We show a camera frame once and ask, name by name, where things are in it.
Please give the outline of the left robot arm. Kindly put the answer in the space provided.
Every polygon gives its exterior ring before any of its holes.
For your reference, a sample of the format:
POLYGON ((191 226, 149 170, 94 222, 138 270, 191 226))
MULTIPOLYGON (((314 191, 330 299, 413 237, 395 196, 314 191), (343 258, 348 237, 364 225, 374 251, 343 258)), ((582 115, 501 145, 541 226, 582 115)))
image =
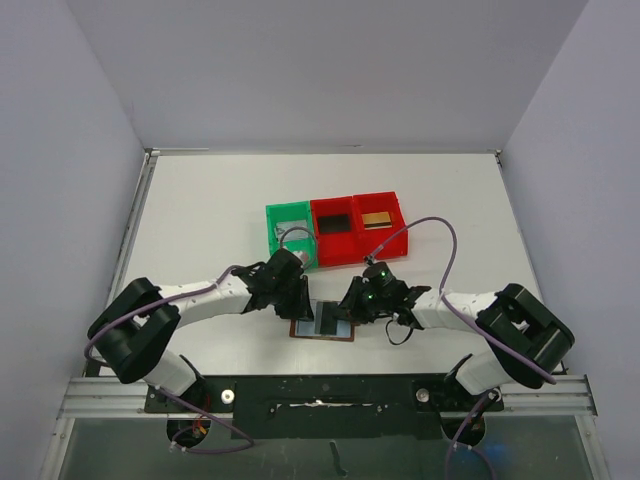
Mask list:
POLYGON ((305 252, 280 248, 265 262, 231 265, 214 280, 158 286, 146 277, 135 279, 89 327, 84 355, 91 360, 97 351, 123 384, 142 380, 183 397, 200 379, 184 356, 168 349, 174 332, 269 306, 283 319, 311 320, 308 262, 305 252))

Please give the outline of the brown leather card holder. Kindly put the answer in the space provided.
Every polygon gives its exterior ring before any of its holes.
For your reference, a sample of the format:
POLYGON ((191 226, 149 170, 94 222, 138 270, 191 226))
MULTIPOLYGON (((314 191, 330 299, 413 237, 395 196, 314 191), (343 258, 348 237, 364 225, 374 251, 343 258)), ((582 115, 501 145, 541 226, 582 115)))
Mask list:
POLYGON ((312 300, 312 320, 292 320, 289 337, 294 339, 353 342, 355 326, 344 319, 335 301, 312 300))

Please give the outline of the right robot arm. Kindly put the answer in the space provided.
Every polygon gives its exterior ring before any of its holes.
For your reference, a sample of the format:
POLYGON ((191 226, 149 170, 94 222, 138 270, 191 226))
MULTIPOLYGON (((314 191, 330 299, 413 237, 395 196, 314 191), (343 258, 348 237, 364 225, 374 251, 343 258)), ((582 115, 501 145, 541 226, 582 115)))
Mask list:
POLYGON ((552 384, 553 371, 575 344, 571 330, 520 284, 483 294, 447 294, 429 286, 408 286, 384 262, 352 279, 337 315, 354 324, 388 318, 414 330, 446 329, 482 337, 490 350, 469 355, 450 371, 471 395, 506 383, 529 389, 552 384))

